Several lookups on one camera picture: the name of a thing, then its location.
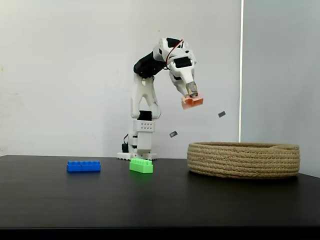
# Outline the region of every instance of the black table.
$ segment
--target black table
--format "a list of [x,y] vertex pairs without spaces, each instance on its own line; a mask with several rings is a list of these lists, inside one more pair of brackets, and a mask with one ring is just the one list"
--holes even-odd
[[[67,161],[76,160],[98,160],[101,172],[68,173]],[[179,234],[170,238],[240,238],[249,232],[262,238],[274,231],[289,238],[306,231],[308,238],[319,231],[319,178],[210,177],[189,172],[185,159],[158,159],[153,168],[153,174],[130,171],[128,161],[115,158],[0,157],[0,238],[34,237],[35,230],[45,231],[42,239],[58,230],[77,238],[98,232],[106,238],[168,238],[168,231]]]

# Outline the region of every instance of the red wire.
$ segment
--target red wire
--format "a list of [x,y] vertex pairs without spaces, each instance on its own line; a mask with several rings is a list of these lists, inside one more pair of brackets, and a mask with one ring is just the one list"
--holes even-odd
[[165,66],[166,66],[166,67],[168,67],[168,60],[169,60],[170,54],[171,54],[171,53],[173,52],[173,50],[175,50],[183,41],[184,41],[184,40],[181,39],[180,42],[179,42],[177,45],[175,45],[174,48],[172,48],[172,50],[169,52],[168,56],[166,56],[166,59],[165,59]]

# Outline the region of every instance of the cable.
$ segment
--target cable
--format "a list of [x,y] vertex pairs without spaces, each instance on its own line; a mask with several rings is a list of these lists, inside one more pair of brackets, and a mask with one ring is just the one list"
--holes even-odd
[[124,142],[125,144],[128,143],[128,142],[125,141],[126,137],[128,137],[128,136],[129,136],[129,134],[125,135],[124,138],[123,138],[123,142]]
[[169,57],[170,57],[170,54],[173,52],[173,50],[175,50],[182,42],[183,42],[184,40],[183,39],[181,39],[179,42],[178,42],[178,44],[177,45],[175,45],[175,47],[174,48],[172,48],[172,50],[169,52],[169,54],[168,54],[168,56],[166,56],[166,59],[165,59],[165,66],[166,66],[166,68],[167,69],[169,69],[169,67],[168,67],[168,60],[169,60]]

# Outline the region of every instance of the green lego brick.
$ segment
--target green lego brick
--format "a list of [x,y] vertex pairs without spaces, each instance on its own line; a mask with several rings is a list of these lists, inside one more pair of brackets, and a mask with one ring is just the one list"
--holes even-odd
[[131,158],[129,169],[142,174],[152,174],[154,172],[152,161],[140,158]]

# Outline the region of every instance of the blue lego brick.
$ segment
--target blue lego brick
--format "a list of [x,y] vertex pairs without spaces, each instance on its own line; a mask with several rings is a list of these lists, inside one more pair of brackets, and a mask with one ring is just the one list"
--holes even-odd
[[68,172],[100,172],[99,161],[68,161],[66,165]]

